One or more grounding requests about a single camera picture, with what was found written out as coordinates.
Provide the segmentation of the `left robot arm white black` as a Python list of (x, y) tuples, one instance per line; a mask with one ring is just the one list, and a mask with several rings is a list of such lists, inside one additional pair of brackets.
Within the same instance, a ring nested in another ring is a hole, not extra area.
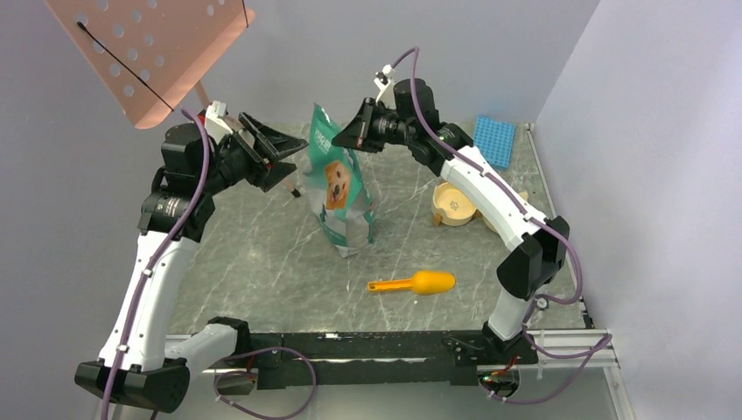
[(240, 182), (262, 191), (295, 170), (290, 157), (307, 147), (299, 137), (247, 114), (229, 121), (223, 135), (207, 131), (198, 115), (169, 128), (163, 163), (141, 206), (135, 264), (122, 308), (96, 359), (76, 368), (74, 381), (112, 404), (171, 413), (190, 383), (218, 361), (244, 365), (253, 346), (246, 321), (218, 316), (175, 346), (166, 335), (179, 286), (214, 214), (214, 197)]

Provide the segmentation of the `orange plastic scoop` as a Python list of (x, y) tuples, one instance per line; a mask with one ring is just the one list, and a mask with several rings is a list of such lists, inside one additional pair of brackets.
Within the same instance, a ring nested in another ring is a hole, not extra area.
[(367, 290), (370, 292), (410, 291), (417, 295), (433, 295), (447, 292), (455, 284), (456, 278), (451, 273), (420, 270), (405, 279), (369, 282)]

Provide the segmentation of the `green dog food bag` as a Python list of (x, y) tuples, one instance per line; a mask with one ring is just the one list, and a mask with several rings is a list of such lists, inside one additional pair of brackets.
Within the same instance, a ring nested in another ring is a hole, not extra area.
[(374, 209), (354, 151), (332, 143), (340, 132), (324, 108), (315, 104), (304, 196), (326, 238), (341, 256), (349, 257), (374, 243)]

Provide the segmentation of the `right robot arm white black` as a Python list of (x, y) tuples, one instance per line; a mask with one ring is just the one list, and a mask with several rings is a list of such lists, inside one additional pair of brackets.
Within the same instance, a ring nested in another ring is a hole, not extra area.
[(570, 226), (531, 206), (487, 163), (473, 140), (455, 123), (440, 120), (432, 89), (414, 78), (391, 86), (393, 107), (363, 100), (351, 122), (332, 144), (377, 153), (385, 145), (403, 145), (420, 164), (469, 199), (495, 228), (509, 251), (496, 270), (501, 292), (482, 327), (484, 355), (504, 363), (525, 340), (523, 331), (536, 293), (564, 266), (563, 243)]

